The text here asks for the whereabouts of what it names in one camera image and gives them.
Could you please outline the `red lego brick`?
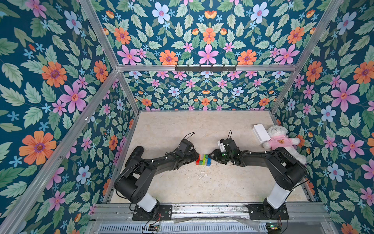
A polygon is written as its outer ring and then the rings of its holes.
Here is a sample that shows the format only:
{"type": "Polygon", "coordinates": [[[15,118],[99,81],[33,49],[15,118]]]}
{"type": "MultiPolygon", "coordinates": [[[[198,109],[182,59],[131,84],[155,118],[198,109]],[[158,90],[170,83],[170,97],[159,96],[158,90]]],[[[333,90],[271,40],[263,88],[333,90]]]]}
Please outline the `red lego brick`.
{"type": "Polygon", "coordinates": [[[198,159],[196,161],[196,164],[197,165],[201,165],[202,164],[202,156],[201,155],[199,155],[199,157],[198,157],[198,159]]]}

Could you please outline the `blue lego brick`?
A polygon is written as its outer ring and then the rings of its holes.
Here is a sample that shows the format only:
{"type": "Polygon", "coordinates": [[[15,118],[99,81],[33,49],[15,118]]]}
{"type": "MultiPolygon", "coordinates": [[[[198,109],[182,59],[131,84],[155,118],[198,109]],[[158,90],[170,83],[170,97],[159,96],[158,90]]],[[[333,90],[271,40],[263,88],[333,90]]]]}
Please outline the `blue lego brick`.
{"type": "Polygon", "coordinates": [[[206,161],[206,166],[207,167],[211,166],[211,162],[212,162],[212,159],[208,157],[206,161]]]}

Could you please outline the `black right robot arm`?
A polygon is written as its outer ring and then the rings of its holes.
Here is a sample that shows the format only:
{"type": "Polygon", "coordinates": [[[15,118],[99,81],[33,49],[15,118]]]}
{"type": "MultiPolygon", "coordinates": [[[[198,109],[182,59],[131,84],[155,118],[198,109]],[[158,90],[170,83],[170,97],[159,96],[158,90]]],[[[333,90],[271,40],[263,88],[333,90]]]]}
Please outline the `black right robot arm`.
{"type": "Polygon", "coordinates": [[[275,185],[263,202],[263,213],[267,217],[274,216],[285,205],[293,189],[307,174],[305,165],[284,147],[262,152],[241,151],[231,138],[221,139],[218,146],[219,148],[208,157],[220,164],[239,167],[258,166],[270,171],[275,185]]]}

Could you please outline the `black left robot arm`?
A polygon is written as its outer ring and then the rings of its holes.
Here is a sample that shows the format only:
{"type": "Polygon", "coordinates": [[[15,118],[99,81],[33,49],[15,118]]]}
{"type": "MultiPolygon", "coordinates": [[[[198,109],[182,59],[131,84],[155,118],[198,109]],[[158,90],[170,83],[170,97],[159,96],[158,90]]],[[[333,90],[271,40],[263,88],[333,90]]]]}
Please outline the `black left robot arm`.
{"type": "Polygon", "coordinates": [[[137,146],[125,163],[125,169],[114,182],[118,195],[137,205],[147,213],[154,213],[159,201],[150,195],[149,187],[155,177],[166,171],[178,170],[180,167],[196,162],[200,155],[193,143],[182,139],[179,145],[164,156],[144,159],[144,148],[137,146]]]}

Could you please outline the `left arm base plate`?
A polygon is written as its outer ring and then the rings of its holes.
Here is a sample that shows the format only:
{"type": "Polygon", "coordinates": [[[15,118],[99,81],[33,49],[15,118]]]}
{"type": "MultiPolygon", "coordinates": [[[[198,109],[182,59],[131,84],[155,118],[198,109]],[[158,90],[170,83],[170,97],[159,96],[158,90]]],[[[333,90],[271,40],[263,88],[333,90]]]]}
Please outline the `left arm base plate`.
{"type": "Polygon", "coordinates": [[[133,212],[132,221],[149,221],[149,220],[171,220],[172,205],[156,205],[150,212],[145,211],[140,206],[136,206],[133,212]]]}

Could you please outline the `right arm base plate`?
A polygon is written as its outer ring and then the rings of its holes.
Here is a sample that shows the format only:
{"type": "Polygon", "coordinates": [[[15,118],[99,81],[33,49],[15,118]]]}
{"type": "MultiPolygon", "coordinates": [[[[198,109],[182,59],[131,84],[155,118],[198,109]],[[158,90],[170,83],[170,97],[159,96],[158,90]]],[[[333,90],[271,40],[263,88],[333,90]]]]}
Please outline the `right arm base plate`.
{"type": "Polygon", "coordinates": [[[286,204],[278,209],[274,209],[270,205],[263,204],[247,204],[249,216],[251,220],[288,220],[289,214],[286,204]]]}

